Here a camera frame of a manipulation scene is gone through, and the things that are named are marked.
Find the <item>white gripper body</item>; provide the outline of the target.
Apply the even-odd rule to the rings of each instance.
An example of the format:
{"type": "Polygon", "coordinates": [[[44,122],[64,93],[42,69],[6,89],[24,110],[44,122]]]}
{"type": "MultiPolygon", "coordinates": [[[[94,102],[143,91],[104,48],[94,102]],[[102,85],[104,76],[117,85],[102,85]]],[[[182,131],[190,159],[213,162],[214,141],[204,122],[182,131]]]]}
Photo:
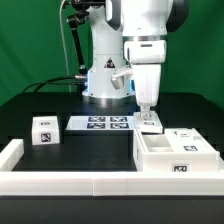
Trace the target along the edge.
{"type": "Polygon", "coordinates": [[[161,64],[166,59],[166,41],[126,41],[124,56],[133,71],[137,104],[155,106],[158,101],[161,64]]]}

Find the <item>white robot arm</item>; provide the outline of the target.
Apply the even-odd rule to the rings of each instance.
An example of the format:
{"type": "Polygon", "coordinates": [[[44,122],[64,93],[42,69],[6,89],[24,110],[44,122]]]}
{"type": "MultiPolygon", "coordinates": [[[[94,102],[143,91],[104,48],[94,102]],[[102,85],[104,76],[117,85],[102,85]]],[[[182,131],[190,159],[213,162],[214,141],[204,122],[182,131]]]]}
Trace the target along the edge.
{"type": "Polygon", "coordinates": [[[87,93],[122,99],[132,78],[139,116],[149,119],[166,60],[165,36],[187,19],[188,0],[102,0],[87,11],[93,38],[87,93]]]}

